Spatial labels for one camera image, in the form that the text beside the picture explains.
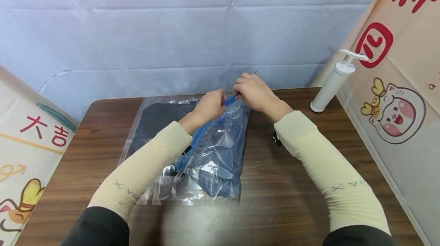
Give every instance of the wall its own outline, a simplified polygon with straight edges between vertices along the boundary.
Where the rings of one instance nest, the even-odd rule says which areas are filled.
[[[337,94],[426,245],[440,245],[439,5],[377,0],[342,46],[370,60]]]
[[[78,122],[0,67],[0,245],[14,245]]]
[[[80,120],[96,99],[308,86],[371,0],[0,0],[1,64]]]

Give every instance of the black sleeve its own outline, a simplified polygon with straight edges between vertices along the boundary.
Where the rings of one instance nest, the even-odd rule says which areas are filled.
[[[102,207],[85,209],[61,246],[124,246],[130,230],[115,212]]]
[[[391,235],[380,229],[354,225],[331,232],[322,246],[397,246],[397,243]]]

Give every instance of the person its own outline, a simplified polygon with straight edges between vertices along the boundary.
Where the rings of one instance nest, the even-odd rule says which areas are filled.
[[[237,99],[274,122],[284,147],[321,190],[330,212],[324,246],[396,245],[370,186],[303,113],[280,100],[255,74],[243,73],[233,90]],[[197,128],[223,114],[224,100],[222,89],[206,93],[192,112],[169,124],[116,168],[61,245],[128,245],[127,220],[138,196],[185,151]]]

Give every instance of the plastic bag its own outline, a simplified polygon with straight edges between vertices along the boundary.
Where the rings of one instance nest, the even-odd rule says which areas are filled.
[[[188,96],[145,98],[128,135],[120,163],[170,124],[192,111],[198,99]],[[250,110],[230,96],[225,113],[193,134],[191,149],[165,167],[139,204],[194,205],[217,196],[238,199]]]

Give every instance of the table surface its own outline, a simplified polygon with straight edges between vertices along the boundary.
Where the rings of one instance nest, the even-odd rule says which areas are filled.
[[[308,116],[370,184],[398,244],[422,246],[336,98],[323,113],[309,109],[317,92],[275,91]],[[141,98],[112,99],[90,105],[18,246],[61,243],[95,190],[116,168],[141,102]],[[130,245],[322,245],[329,231],[325,202],[301,162],[272,141],[273,131],[269,119],[252,112],[239,204],[136,206],[129,219]]]

